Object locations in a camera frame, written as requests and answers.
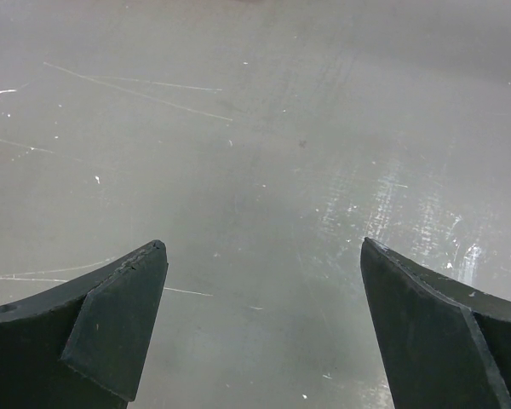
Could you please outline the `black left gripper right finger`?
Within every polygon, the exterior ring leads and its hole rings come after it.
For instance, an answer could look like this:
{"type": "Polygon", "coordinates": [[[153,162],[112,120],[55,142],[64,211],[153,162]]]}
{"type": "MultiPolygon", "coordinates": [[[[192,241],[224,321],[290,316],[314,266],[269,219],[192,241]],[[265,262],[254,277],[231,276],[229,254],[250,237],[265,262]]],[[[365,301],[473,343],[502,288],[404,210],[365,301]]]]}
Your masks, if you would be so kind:
{"type": "Polygon", "coordinates": [[[360,269],[395,407],[511,408],[510,301],[370,238],[360,269]]]}

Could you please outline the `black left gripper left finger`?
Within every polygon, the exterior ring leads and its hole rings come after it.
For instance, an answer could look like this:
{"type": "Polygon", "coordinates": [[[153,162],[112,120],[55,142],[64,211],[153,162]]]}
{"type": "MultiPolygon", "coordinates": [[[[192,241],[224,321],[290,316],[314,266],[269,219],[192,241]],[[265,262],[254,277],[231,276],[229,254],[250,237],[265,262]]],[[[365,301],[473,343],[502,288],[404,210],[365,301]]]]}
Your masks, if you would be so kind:
{"type": "Polygon", "coordinates": [[[125,408],[168,270],[160,240],[0,306],[0,408],[125,408]]]}

